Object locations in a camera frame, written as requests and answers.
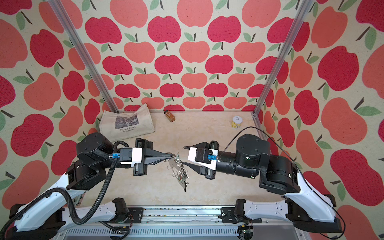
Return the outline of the metal key organizer plate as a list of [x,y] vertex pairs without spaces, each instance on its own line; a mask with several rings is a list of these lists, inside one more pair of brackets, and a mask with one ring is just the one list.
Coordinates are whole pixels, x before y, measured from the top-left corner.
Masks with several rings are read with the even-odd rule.
[[174,155],[173,158],[166,160],[166,162],[168,162],[167,169],[173,172],[173,177],[177,179],[179,185],[183,188],[184,192],[186,192],[189,184],[188,171],[185,169],[179,153]]

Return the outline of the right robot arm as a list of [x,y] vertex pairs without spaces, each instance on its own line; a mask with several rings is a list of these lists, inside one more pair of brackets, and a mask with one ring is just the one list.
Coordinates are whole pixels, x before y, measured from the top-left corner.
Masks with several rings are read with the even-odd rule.
[[238,138],[235,153],[219,151],[216,141],[185,148],[189,151],[185,164],[206,179],[213,180],[216,173],[259,177],[260,188],[284,198],[273,203],[238,199],[233,211],[236,220],[275,219],[292,222],[295,228],[310,233],[342,233],[342,223],[335,215],[335,198],[316,190],[294,162],[272,155],[270,142],[245,134]]

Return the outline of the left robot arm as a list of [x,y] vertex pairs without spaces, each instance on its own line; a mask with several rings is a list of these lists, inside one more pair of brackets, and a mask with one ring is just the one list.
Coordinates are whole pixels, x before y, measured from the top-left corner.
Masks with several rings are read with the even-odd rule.
[[[100,133],[85,137],[76,145],[78,160],[73,163],[50,189],[28,204],[15,204],[10,219],[1,229],[2,240],[50,240],[60,231],[86,223],[100,223],[126,237],[129,227],[113,227],[110,221],[123,223],[134,218],[123,198],[102,205],[118,168],[135,168],[137,176],[146,175],[149,165],[175,158],[172,153],[153,149],[153,143],[136,140],[131,148],[124,141],[110,142]],[[94,204],[81,210],[73,199],[102,182]]]

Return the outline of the small amber bottle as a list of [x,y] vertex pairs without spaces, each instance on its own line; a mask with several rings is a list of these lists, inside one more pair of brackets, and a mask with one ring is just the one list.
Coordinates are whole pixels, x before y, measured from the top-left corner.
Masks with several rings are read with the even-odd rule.
[[164,114],[171,123],[176,120],[176,117],[170,111],[166,110]]

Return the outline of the beige printed tote bag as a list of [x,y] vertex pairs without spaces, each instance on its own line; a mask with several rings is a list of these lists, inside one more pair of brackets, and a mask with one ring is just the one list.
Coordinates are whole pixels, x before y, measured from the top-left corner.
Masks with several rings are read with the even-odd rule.
[[155,126],[147,104],[133,113],[105,111],[99,124],[100,133],[112,143],[155,132]]

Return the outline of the front aluminium rail base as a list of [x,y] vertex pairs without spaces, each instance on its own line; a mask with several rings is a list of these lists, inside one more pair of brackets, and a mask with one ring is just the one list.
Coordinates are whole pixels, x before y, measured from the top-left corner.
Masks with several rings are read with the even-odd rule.
[[309,233],[281,220],[243,223],[233,206],[134,206],[125,235],[99,223],[64,230],[56,240],[309,240]]

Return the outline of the left aluminium frame post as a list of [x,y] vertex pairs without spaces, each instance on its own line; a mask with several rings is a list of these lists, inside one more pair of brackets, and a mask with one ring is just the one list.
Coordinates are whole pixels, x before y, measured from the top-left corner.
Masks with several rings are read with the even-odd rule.
[[84,45],[81,38],[79,37],[77,30],[71,21],[70,16],[65,10],[64,5],[62,4],[61,1],[58,1],[58,0],[53,0],[48,2],[51,8],[53,9],[55,15],[57,16],[58,20],[60,21],[62,27],[64,28],[67,35],[69,36],[69,39],[72,41],[82,62],[85,64],[85,67],[87,68],[90,76],[94,80],[95,85],[98,87],[98,90],[100,91],[102,97],[104,98],[105,102],[109,106],[110,110],[113,113],[119,113],[120,111],[118,109],[118,106],[116,105],[113,97],[111,96],[102,76],[97,70],[96,65],[94,64],[94,61],[92,60],[92,57],[89,54],[86,46]]

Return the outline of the aluminium frame post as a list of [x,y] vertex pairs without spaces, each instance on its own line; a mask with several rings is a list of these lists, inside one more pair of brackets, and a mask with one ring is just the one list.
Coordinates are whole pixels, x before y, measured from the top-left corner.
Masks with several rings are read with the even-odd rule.
[[84,45],[81,38],[79,37],[77,30],[71,21],[70,16],[65,10],[64,5],[62,4],[61,1],[58,1],[58,0],[53,0],[48,2],[51,8],[53,9],[55,15],[57,16],[58,20],[60,21],[62,27],[64,28],[67,35],[69,36],[69,39],[72,41],[82,62],[85,64],[85,67],[87,68],[90,76],[94,80],[95,85],[98,87],[98,90],[100,91],[102,97],[104,98],[105,102],[109,106],[110,110],[113,113],[119,113],[120,111],[118,109],[118,106],[116,105],[113,97],[111,96],[102,76],[97,70],[96,65],[94,64],[94,61],[92,60],[92,57],[89,54],[86,46]]
[[315,1],[310,0],[301,1],[302,4],[299,6],[298,12],[293,20],[292,26],[290,27],[290,30],[282,45],[282,48],[279,51],[279,55],[275,61],[272,71],[267,77],[267,81],[265,83],[261,96],[258,98],[257,105],[255,107],[255,110],[253,111],[254,118],[258,116],[263,104],[265,103],[269,91],[273,85],[273,82],[277,79],[277,75],[282,68],[286,56],[288,55],[289,51],[293,49],[294,40],[296,39],[301,29],[301,26],[303,25],[304,20],[306,19],[308,11],[310,10],[314,2]]

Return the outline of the right aluminium frame post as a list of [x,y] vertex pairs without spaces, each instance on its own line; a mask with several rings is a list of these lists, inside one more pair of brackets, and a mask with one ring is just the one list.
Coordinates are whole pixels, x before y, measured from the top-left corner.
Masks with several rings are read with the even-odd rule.
[[301,1],[302,4],[299,6],[298,12],[293,20],[292,26],[290,27],[290,30],[282,45],[282,48],[279,51],[279,55],[275,61],[272,71],[267,77],[267,81],[265,83],[261,96],[258,98],[257,105],[255,107],[255,110],[253,111],[254,118],[258,116],[263,104],[265,103],[269,91],[273,85],[273,82],[277,79],[277,75],[282,68],[286,56],[288,55],[289,51],[293,49],[294,40],[296,39],[301,29],[301,26],[303,25],[304,20],[306,19],[308,11],[310,10],[314,2],[315,1],[310,0]]

